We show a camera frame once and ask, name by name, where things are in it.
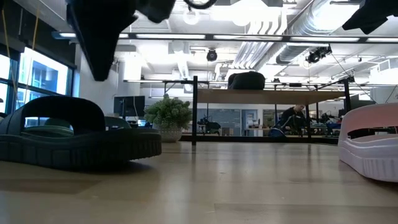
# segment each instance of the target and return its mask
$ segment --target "reflective floor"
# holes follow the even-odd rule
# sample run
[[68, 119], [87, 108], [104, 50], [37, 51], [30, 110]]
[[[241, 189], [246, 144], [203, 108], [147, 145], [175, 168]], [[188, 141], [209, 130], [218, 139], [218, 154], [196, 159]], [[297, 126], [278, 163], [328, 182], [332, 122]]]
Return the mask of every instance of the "reflective floor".
[[189, 143], [123, 170], [0, 162], [0, 223], [397, 223], [398, 185], [361, 177], [335, 146]]

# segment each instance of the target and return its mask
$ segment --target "slide sandal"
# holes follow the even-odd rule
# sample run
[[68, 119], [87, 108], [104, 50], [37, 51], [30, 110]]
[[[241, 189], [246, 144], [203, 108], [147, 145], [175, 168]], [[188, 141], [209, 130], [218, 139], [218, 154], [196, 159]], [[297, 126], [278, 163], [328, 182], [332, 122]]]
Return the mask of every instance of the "slide sandal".
[[[25, 128], [25, 119], [66, 121], [73, 130], [51, 123]], [[162, 153], [155, 130], [106, 131], [101, 109], [88, 100], [45, 96], [28, 102], [0, 123], [0, 160], [54, 169], [89, 169], [122, 164]]]

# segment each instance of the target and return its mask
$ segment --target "ceiling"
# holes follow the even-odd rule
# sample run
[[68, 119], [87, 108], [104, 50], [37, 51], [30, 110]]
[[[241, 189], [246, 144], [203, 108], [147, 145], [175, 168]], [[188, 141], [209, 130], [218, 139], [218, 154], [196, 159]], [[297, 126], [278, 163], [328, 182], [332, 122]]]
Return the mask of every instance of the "ceiling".
[[[297, 0], [294, 8], [287, 10], [287, 23], [294, 24], [295, 16], [311, 0]], [[71, 28], [65, 22], [66, 5], [65, 0], [15, 0], [22, 7], [35, 14], [39, 7], [39, 17], [50, 24], [55, 29], [62, 32], [71, 32]], [[209, 10], [199, 12], [199, 20], [195, 25], [189, 25], [184, 21], [184, 13], [187, 6], [182, 0], [177, 0], [175, 8], [169, 20], [160, 24], [149, 22], [144, 16], [138, 14], [139, 19], [126, 28], [124, 32], [173, 32], [173, 33], [212, 33], [212, 34], [243, 34], [249, 32], [249, 25], [237, 26], [233, 21], [223, 19], [228, 17], [229, 11], [226, 6], [215, 6]], [[389, 21], [378, 28], [372, 35], [397, 35], [398, 19], [389, 18]], [[345, 31], [337, 29], [332, 35], [363, 35], [360, 30]], [[169, 54], [169, 41], [149, 41], [149, 40], [121, 40], [119, 45], [135, 45], [137, 53], [143, 58], [142, 72], [145, 75], [170, 74], [172, 70], [178, 70], [177, 60], [173, 54]], [[216, 49], [219, 58], [216, 62], [207, 62], [206, 52], [196, 52], [187, 56], [187, 66], [189, 70], [208, 70], [215, 71], [217, 63], [234, 60], [241, 49], [242, 42], [187, 42], [190, 47], [203, 49]], [[369, 67], [377, 65], [390, 56], [398, 56], [398, 45], [371, 45], [371, 44], [331, 44], [333, 55], [327, 56], [320, 63], [306, 68], [303, 66], [303, 57], [290, 65], [275, 65], [265, 63], [260, 72], [265, 72], [267, 78], [274, 76], [286, 80], [287, 82], [308, 82], [313, 80], [324, 81], [330, 77], [341, 74], [342, 67], [345, 70], [352, 68], [357, 77], [369, 76]]]

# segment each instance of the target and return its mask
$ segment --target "white ceiling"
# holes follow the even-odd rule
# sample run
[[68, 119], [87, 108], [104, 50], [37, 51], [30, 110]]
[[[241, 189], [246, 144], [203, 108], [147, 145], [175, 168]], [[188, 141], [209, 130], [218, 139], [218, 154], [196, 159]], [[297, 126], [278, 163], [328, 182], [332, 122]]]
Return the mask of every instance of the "white ceiling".
[[[288, 21], [291, 20], [296, 13], [307, 5], [310, 0], [297, 0], [298, 4], [295, 10], [291, 10], [291, 15], [288, 16]], [[66, 18], [66, 5], [65, 0], [15, 0], [22, 7], [26, 8], [31, 13], [35, 14], [37, 6], [40, 8], [39, 17], [56, 28], [59, 31], [70, 31], [69, 26], [65, 22]], [[124, 32], [176, 32], [176, 33], [223, 33], [223, 34], [239, 34], [248, 31], [248, 26], [236, 26], [231, 21], [217, 21], [214, 20], [214, 8], [210, 10], [200, 11], [200, 20], [195, 25], [188, 25], [183, 20], [183, 13], [187, 10], [187, 6], [182, 0], [177, 0], [173, 13], [168, 21], [163, 21], [160, 24], [149, 22], [144, 16], [140, 16], [139, 20], [127, 27]], [[383, 26], [378, 28], [372, 35], [397, 35], [398, 19], [395, 17], [389, 18], [389, 21]], [[334, 35], [363, 35], [360, 30], [338, 29]], [[119, 44], [135, 45], [138, 52], [140, 52], [147, 62], [144, 66], [143, 72], [145, 73], [170, 73], [173, 69], [177, 68], [177, 62], [173, 59], [172, 55], [167, 53], [167, 41], [138, 41], [138, 40], [124, 40]], [[218, 49], [221, 58], [234, 58], [238, 52], [240, 42], [189, 42], [189, 45], [200, 46], [207, 48]], [[367, 55], [367, 57], [374, 56], [390, 56], [398, 55], [398, 45], [369, 45], [369, 44], [332, 44], [333, 53], [339, 55], [337, 59], [341, 62], [345, 69], [351, 69], [355, 66], [361, 65], [365, 62], [359, 63], [349, 58], [356, 57], [357, 55]], [[205, 60], [206, 54], [197, 54], [189, 56], [188, 67], [192, 70], [211, 70], [214, 71], [216, 63], [208, 63]], [[330, 77], [342, 72], [339, 65], [324, 65], [319, 64], [312, 66], [310, 69], [299, 67], [297, 65], [281, 67], [280, 65], [267, 65], [266, 67], [271, 71], [283, 70], [287, 75], [284, 78], [294, 77], [294, 80], [300, 81], [318, 77]], [[358, 75], [366, 76], [368, 70], [362, 70]]]

